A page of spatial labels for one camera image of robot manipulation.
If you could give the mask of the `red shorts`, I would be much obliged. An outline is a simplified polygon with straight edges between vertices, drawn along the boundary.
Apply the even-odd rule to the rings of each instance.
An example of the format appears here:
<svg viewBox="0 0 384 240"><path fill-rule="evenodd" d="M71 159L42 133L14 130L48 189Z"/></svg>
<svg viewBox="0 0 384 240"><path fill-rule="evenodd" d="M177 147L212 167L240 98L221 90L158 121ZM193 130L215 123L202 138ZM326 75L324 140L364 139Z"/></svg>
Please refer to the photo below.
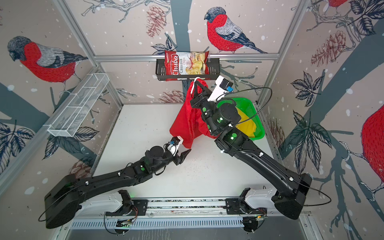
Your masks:
<svg viewBox="0 0 384 240"><path fill-rule="evenodd" d="M201 110L191 106L193 88L194 83L191 83L187 90L186 100L170 128L170 134L173 137L181 137L183 146L187 149L191 149L194 140L201 135L216 139L216 137L211 136L207 124L203 121Z"/></svg>

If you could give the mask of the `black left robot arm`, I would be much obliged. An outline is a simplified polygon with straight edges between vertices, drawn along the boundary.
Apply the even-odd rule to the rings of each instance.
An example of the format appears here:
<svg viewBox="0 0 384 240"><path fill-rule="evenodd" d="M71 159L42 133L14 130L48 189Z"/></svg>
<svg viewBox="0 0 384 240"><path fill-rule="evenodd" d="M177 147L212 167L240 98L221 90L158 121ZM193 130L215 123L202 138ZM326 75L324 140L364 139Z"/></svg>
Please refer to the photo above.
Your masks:
<svg viewBox="0 0 384 240"><path fill-rule="evenodd" d="M67 175L45 196L45 212L42 215L46 218L39 221L44 221L47 229L60 227L75 217L81 209L81 203L86 200L115 189L142 184L170 163L182 164L190 151L188 149L178 154L155 146L137 162L115 172L83 179L78 179L74 174Z"/></svg>

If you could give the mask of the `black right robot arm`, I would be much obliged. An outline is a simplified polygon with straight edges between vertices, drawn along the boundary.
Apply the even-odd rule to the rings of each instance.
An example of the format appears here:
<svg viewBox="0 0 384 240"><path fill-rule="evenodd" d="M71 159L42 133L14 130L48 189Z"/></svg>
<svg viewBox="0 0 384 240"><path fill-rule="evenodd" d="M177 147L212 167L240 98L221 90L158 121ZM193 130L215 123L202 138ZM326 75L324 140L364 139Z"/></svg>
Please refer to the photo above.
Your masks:
<svg viewBox="0 0 384 240"><path fill-rule="evenodd" d="M262 151L243 132L236 128L241 117L234 104L224 103L220 107L208 99L213 92L199 81L193 83L192 108L201 111L202 120L208 127L215 143L224 153L246 163L277 190L271 200L275 208L285 217L296 220L305 205L312 178L308 174L297 174Z"/></svg>

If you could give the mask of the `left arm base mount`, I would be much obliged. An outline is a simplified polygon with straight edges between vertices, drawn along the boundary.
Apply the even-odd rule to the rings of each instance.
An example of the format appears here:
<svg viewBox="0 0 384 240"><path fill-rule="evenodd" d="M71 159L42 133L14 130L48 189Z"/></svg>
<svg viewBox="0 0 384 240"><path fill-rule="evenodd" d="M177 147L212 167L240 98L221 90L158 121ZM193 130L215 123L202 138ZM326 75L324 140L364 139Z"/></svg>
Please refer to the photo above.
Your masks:
<svg viewBox="0 0 384 240"><path fill-rule="evenodd" d="M127 190L119 190L118 193L122 197L122 205L114 212L106 212L106 217L138 217L146 215L148 200L133 200Z"/></svg>

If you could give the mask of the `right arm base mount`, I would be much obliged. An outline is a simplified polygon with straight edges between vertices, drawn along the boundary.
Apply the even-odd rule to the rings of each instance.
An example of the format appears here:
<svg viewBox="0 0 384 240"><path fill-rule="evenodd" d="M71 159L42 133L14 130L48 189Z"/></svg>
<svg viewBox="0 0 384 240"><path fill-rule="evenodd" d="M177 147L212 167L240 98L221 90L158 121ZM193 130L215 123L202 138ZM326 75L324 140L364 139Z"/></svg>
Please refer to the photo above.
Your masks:
<svg viewBox="0 0 384 240"><path fill-rule="evenodd" d="M250 191L251 188L245 188L239 197L225 199L226 205L224 209L227 211L227 215L267 215L267 208L251 207L246 203L246 195L250 193Z"/></svg>

